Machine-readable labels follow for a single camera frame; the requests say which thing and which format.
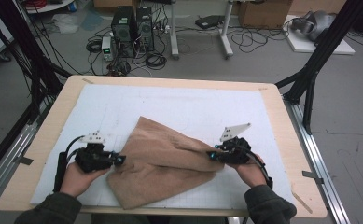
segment human hand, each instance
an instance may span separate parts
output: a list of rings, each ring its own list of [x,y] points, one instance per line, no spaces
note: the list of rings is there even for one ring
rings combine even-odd
[[[108,170],[109,169],[84,173],[75,162],[72,162],[65,171],[60,192],[76,198],[88,189],[93,180],[100,175],[105,174]]]
[[[256,156],[263,163],[263,159],[258,154],[256,154]],[[234,168],[239,174],[239,177],[241,177],[245,184],[250,186],[250,188],[258,185],[266,185],[266,179],[262,170],[253,160],[249,160],[246,164],[227,165]]]

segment white board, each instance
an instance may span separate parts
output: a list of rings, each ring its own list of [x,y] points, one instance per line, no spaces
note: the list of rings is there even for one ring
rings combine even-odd
[[[297,16],[286,16],[286,22],[297,18]],[[300,31],[291,30],[291,28],[287,29],[287,26],[283,28],[285,31],[288,30],[288,40],[289,45],[295,52],[300,53],[312,53],[315,51],[314,42],[309,40],[306,35],[303,35]],[[341,44],[335,49],[333,54],[347,54],[353,55],[356,52],[350,47],[346,41],[342,40]]]
[[[155,120],[214,146],[227,126],[251,123],[239,134],[265,160],[274,191],[293,202],[286,171],[276,145],[265,105],[258,91],[86,85],[65,123],[44,167],[31,203],[41,203],[53,189],[57,158],[76,137],[100,131],[105,150],[122,150],[138,118]],[[76,142],[73,149],[86,145]],[[96,179],[78,199],[84,205],[119,206],[106,176]],[[147,205],[159,208],[245,209],[248,186],[226,166],[195,189]]]

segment black post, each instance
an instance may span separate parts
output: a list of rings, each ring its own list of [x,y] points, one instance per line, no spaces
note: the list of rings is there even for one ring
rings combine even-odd
[[[307,64],[297,74],[276,83],[278,88],[282,88],[294,82],[289,92],[284,94],[284,99],[291,102],[291,104],[298,104],[301,96],[307,91],[303,112],[303,125],[308,134],[312,134],[310,120],[317,75],[362,11],[363,0],[347,0]]]

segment person's left hand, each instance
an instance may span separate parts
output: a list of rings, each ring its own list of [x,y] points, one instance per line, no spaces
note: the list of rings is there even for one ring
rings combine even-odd
[[[93,180],[100,175],[105,174],[108,170],[109,169],[99,170],[86,174],[75,162],[72,162],[68,165],[67,170],[65,171],[60,192],[76,198],[88,189]]]

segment black tape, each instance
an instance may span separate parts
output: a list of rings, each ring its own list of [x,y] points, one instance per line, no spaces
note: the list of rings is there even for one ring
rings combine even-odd
[[[29,159],[29,158],[25,158],[25,157],[18,157],[16,158],[13,162],[16,162],[16,163],[22,163],[22,164],[25,164],[25,165],[30,165],[31,163],[33,163],[34,160],[32,159]]]
[[[316,173],[302,171],[302,175],[305,176],[305,177],[313,178],[315,180],[316,184],[324,184],[324,179],[319,178]]]

